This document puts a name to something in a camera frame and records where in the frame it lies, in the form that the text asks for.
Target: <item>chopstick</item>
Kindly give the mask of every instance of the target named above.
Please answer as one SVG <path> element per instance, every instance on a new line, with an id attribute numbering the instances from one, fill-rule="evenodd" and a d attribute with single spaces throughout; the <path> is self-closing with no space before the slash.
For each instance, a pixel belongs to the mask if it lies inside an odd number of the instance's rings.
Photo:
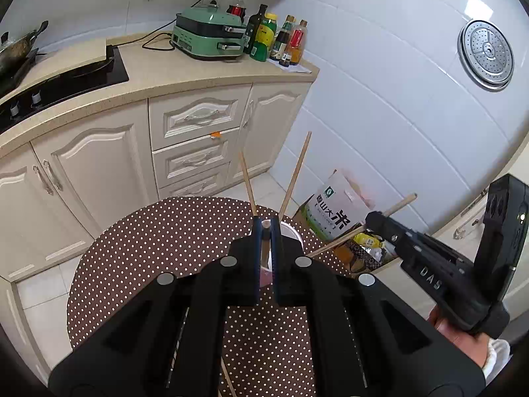
<path id="1" fill-rule="evenodd" d="M 292 196 L 292 191 L 294 190 L 294 185 L 296 184 L 296 179 L 298 175 L 300 174 L 301 165 L 303 164 L 303 159 L 305 158 L 305 153 L 307 152 L 308 143 L 310 141 L 310 136 L 312 136 L 312 131 L 309 131 L 307 133 L 307 137 L 305 138 L 305 143 L 303 144 L 303 148 L 301 149 L 300 157 L 298 158 L 298 162 L 296 164 L 296 168 L 294 169 L 294 173 L 292 174 L 292 179 L 290 179 L 290 184 L 288 185 L 287 192 L 285 193 L 285 198 L 283 199 L 283 203 L 281 204 L 281 209 L 279 209 L 279 222 L 282 221 L 283 216 L 285 214 L 285 210 L 287 209 L 288 202 L 290 201 L 290 196 Z"/>
<path id="2" fill-rule="evenodd" d="M 405 197 L 404 199 L 399 201 L 396 205 L 394 205 L 394 206 L 390 207 L 389 209 L 387 209 L 383 213 L 383 215 L 384 216 L 393 215 L 393 213 L 398 212 L 400 209 L 402 209 L 403 207 L 405 207 L 408 204 L 410 204 L 416 198 L 417 198 L 417 194 L 416 193 L 408 195 L 407 197 Z M 354 236 L 356 236 L 357 234 L 359 234 L 359 233 L 361 233 L 362 231 L 365 231 L 365 230 L 367 230 L 367 227 L 365 225 L 362 225 L 362 226 L 358 227 L 356 230 L 353 230 L 350 233 L 344 234 L 342 237 L 338 237 L 336 240 L 334 240 L 331 243 L 325 245 L 323 248 L 319 248 L 316 251 L 311 252 L 307 256 L 313 258 L 316 255 L 321 254 L 322 252 L 325 252 L 325 251 L 327 251 L 329 249 L 335 248 L 338 245 L 341 245 L 342 243 L 345 243 L 349 239 L 352 239 Z"/>
<path id="3" fill-rule="evenodd" d="M 242 177 L 244 178 L 244 184 L 246 185 L 246 191 L 248 192 L 248 199 L 250 200 L 250 206 L 252 208 L 253 216 L 257 216 L 256 201 L 253 198 L 252 185 L 250 184 L 250 177 L 248 176 L 248 168 L 246 167 L 246 161 L 242 149 L 239 150 L 239 161 L 241 162 Z"/>
<path id="4" fill-rule="evenodd" d="M 228 370 L 226 369 L 226 364 L 224 364 L 224 357 L 221 357 L 221 367 L 224 373 L 224 377 L 226 378 L 226 382 L 228 382 L 229 391 L 231 392 L 232 397 L 237 397 L 237 394 L 235 393 L 235 388 L 233 387 L 231 379 L 229 378 Z"/>

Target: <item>polka dot tablecloth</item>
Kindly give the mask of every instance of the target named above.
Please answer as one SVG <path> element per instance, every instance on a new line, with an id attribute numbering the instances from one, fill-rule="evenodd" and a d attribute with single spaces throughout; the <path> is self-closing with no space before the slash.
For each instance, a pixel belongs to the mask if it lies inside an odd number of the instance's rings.
<path id="1" fill-rule="evenodd" d="M 276 212 L 258 206 L 261 218 Z M 305 253 L 323 246 L 290 218 Z M 216 197 L 175 197 L 137 210 L 112 225 L 83 255 L 68 299 L 68 335 L 73 348 L 160 272 L 176 277 L 197 273 L 228 253 L 234 238 L 250 234 L 246 201 Z M 347 275 L 329 252 L 319 256 L 336 273 Z M 271 286 L 261 288 L 256 307 L 227 309 L 223 357 L 237 397 L 315 395 L 304 308 L 278 307 Z M 231 396 L 225 378 L 223 397 Z"/>

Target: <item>stove knob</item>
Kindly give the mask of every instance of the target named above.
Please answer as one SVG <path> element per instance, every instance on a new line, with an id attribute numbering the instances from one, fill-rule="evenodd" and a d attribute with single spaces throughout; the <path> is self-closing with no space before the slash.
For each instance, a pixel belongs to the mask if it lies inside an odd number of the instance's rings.
<path id="1" fill-rule="evenodd" d="M 40 91 L 36 92 L 35 94 L 31 94 L 31 101 L 33 102 L 34 106 L 41 102 Z"/>
<path id="2" fill-rule="evenodd" d="M 14 102 L 11 105 L 11 116 L 16 116 L 19 114 L 20 108 L 19 108 L 19 102 Z"/>

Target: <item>green multi-cooker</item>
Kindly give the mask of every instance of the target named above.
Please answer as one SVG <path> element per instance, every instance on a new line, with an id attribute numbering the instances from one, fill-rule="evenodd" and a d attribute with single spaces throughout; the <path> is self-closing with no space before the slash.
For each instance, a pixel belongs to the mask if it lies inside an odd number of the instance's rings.
<path id="1" fill-rule="evenodd" d="M 241 18 L 214 5 L 178 14 L 171 42 L 193 58 L 222 60 L 242 55 L 246 28 Z"/>

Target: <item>frying pan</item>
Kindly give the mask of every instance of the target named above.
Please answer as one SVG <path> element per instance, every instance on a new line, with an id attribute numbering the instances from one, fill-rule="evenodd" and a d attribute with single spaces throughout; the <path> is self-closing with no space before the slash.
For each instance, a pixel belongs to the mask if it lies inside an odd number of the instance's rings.
<path id="1" fill-rule="evenodd" d="M 29 54 L 35 39 L 48 27 L 48 21 L 44 21 L 39 29 L 34 29 L 24 37 L 17 40 L 7 40 L 9 33 L 2 35 L 2 46 L 0 47 L 0 76 L 12 66 L 26 58 Z"/>

